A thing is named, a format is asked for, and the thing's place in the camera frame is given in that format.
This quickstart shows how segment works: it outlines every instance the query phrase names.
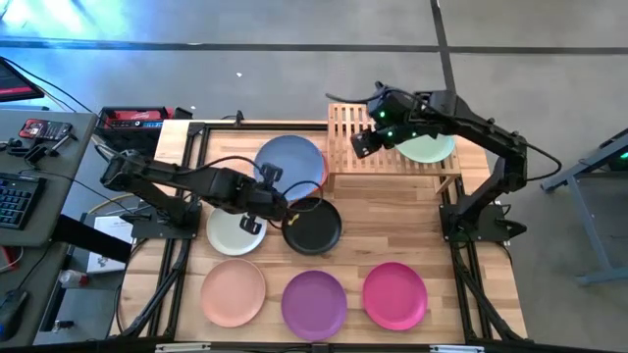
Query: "purple plate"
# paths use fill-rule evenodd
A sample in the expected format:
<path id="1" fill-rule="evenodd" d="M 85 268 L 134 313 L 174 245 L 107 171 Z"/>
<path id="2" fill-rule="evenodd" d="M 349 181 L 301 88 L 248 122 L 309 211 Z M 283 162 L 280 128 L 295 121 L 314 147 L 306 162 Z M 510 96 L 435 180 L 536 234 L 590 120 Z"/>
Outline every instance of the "purple plate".
<path id="1" fill-rule="evenodd" d="M 317 341 L 336 334 L 346 319 L 346 310 L 342 285 L 322 271 L 299 274 L 284 289 L 284 321 L 303 339 Z"/>

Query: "wooden dish rack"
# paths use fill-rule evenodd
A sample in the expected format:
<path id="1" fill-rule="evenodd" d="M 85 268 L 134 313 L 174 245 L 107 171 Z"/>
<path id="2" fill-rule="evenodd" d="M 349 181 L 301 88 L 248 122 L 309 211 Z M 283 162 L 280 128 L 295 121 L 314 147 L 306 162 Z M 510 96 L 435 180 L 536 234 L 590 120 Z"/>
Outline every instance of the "wooden dish rack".
<path id="1" fill-rule="evenodd" d="M 437 193 L 443 192 L 456 177 L 460 176 L 460 165 L 456 149 L 437 163 L 411 161 L 396 149 L 381 149 L 372 156 L 358 159 L 351 147 L 352 134 L 373 126 L 366 106 L 361 104 L 332 103 L 329 106 L 327 157 L 329 164 L 329 186 L 333 192 L 338 175 L 390 175 L 435 178 Z"/>

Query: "keyboard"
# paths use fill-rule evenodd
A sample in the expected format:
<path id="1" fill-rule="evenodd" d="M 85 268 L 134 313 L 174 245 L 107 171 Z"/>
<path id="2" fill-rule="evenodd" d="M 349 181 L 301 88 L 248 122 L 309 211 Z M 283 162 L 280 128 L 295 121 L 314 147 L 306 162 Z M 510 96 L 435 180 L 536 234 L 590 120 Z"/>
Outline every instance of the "keyboard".
<path id="1" fill-rule="evenodd" d="M 0 173 L 0 228 L 24 229 L 46 179 Z"/>

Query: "gray floor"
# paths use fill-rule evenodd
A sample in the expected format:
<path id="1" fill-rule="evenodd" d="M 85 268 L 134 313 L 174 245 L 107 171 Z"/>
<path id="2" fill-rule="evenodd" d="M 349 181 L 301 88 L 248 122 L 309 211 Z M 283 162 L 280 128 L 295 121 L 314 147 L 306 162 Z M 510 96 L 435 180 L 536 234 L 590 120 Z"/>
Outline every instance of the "gray floor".
<path id="1" fill-rule="evenodd" d="M 49 2 L 28 3 L 36 8 Z M 54 9 L 55 21 L 49 21 L 35 12 L 39 17 L 33 15 L 23 27 L 0 27 L 0 33 L 186 43 L 437 44 L 428 0 L 75 3 L 84 5 L 86 15 Z M 628 3 L 621 0 L 441 0 L 441 6 L 449 45 L 628 46 L 623 21 Z M 8 48 L 0 53 L 67 88 L 92 109 L 194 106 L 196 118 L 208 119 L 237 109 L 250 119 L 325 119 L 324 92 L 365 96 L 375 79 L 407 89 L 445 88 L 437 53 Z M 627 56 L 455 54 L 451 65 L 458 93 L 472 109 L 519 130 L 566 166 L 626 128 Z M 532 152 L 529 164 L 531 176 L 553 168 Z M 78 179 L 103 191 L 97 181 L 103 168 L 90 149 Z M 628 282 L 581 287 L 574 280 L 596 270 L 597 263 L 569 193 L 558 189 L 545 195 L 533 182 L 501 200 L 513 204 L 510 218 L 529 228 L 513 240 L 512 253 L 530 337 L 543 343 L 628 350 Z M 99 202 L 75 187 L 65 212 L 78 217 Z M 101 337 L 111 310 L 86 314 L 82 308 L 96 310 L 91 304 L 95 301 L 111 303 L 111 294 L 72 293 L 61 316 L 75 319 L 78 326 L 53 337 L 40 336 L 38 342 Z"/>

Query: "wooden table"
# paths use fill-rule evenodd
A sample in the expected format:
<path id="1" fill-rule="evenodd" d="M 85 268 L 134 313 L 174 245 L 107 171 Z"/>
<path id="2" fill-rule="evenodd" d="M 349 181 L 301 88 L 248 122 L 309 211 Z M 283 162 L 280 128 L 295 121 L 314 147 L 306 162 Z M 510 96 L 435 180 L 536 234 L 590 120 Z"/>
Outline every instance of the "wooden table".
<path id="1" fill-rule="evenodd" d="M 187 125 L 186 121 L 164 123 L 156 159 L 170 163 L 182 161 Z M 263 143 L 285 133 L 293 132 L 213 130 L 207 162 L 233 154 L 254 158 Z M 326 151 L 325 131 L 295 134 L 307 137 L 322 151 Z M 197 143 L 191 161 L 196 161 L 198 148 Z M 457 152 L 466 191 L 471 192 L 489 174 L 484 150 L 464 139 L 458 139 Z M 252 174 L 251 166 L 245 162 L 228 161 L 222 166 Z M 228 258 L 214 250 L 207 240 L 206 220 L 212 208 L 204 205 L 200 230 L 192 242 L 187 266 L 176 340 L 301 341 L 283 323 L 282 292 L 294 276 L 316 269 L 335 276 L 342 283 L 348 298 L 346 322 L 329 342 L 463 342 L 451 257 L 441 235 L 438 213 L 441 198 L 435 194 L 433 178 L 339 176 L 334 198 L 330 201 L 339 209 L 344 227 L 339 244 L 330 252 L 321 256 L 300 255 L 285 244 L 277 230 L 269 227 L 261 245 L 242 257 L 257 265 L 264 274 L 267 296 L 260 313 L 240 328 L 217 327 L 200 310 L 202 281 L 212 267 Z M 517 289 L 505 253 L 494 244 L 478 243 L 477 247 L 488 297 L 512 328 L 525 336 Z M 164 241 L 150 240 L 132 259 L 122 289 L 121 319 L 124 327 L 131 323 L 153 294 L 163 249 Z M 362 282 L 373 267 L 386 261 L 409 265 L 420 274 L 428 288 L 428 313 L 422 323 L 408 331 L 380 328 L 362 309 Z M 170 300 L 169 294 L 161 315 L 160 333 L 166 325 Z M 474 328 L 480 332 L 477 306 L 474 300 L 469 303 Z"/>

